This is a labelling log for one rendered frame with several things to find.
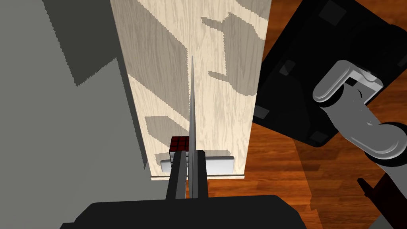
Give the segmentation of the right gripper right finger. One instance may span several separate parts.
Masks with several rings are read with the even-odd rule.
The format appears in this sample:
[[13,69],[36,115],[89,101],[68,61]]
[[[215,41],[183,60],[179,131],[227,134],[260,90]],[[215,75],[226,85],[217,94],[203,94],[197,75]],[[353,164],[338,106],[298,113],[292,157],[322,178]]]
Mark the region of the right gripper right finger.
[[208,198],[208,183],[205,151],[198,150],[198,198]]

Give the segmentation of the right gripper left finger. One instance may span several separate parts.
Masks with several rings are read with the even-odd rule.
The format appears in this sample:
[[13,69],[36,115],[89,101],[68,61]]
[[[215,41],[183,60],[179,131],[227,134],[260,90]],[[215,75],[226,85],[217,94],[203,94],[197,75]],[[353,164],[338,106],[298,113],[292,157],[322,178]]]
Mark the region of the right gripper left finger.
[[172,162],[170,178],[168,182],[166,200],[186,198],[187,162],[186,152],[176,151]]

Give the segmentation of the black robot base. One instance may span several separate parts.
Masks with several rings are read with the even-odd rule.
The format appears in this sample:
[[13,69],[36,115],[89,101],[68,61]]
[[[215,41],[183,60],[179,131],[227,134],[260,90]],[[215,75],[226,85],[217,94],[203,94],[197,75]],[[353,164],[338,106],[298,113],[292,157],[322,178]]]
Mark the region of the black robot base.
[[388,87],[407,69],[407,28],[356,0],[302,0],[261,65],[253,122],[313,147],[337,134],[312,92],[347,60]]

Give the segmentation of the flat white box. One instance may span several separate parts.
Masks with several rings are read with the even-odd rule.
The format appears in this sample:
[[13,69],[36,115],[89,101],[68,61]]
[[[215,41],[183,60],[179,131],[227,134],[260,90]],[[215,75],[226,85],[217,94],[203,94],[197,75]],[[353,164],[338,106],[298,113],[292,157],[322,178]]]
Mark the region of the flat white box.
[[[235,158],[233,156],[214,156],[206,157],[207,175],[227,175],[232,174],[234,169]],[[162,171],[171,172],[172,160],[166,159],[161,162]]]

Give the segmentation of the red puzzle cube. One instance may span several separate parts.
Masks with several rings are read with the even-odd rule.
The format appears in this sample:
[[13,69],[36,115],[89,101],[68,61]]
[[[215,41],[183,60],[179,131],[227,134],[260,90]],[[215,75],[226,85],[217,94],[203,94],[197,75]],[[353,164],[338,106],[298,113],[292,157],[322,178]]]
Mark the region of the red puzzle cube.
[[177,151],[185,151],[186,152],[186,165],[188,167],[189,164],[189,136],[173,136],[171,138],[170,148],[169,148],[169,155],[170,155],[170,162],[171,165],[173,163],[174,154]]

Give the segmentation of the light wooden table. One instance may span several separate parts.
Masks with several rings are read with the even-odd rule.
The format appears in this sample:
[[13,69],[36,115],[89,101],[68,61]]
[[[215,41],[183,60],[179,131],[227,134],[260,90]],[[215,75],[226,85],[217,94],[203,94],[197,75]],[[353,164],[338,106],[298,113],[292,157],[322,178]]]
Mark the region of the light wooden table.
[[168,180],[171,137],[190,126],[194,57],[196,148],[233,156],[242,179],[272,0],[110,0],[135,105],[143,163]]

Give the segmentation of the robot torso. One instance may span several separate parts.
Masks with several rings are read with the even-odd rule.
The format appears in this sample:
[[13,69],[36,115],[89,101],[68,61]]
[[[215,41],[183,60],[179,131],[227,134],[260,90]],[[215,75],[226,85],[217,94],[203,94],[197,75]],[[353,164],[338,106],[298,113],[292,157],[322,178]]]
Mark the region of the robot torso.
[[384,89],[379,78],[346,60],[337,61],[313,91],[334,127],[382,166],[407,164],[407,125],[380,122],[367,103]]

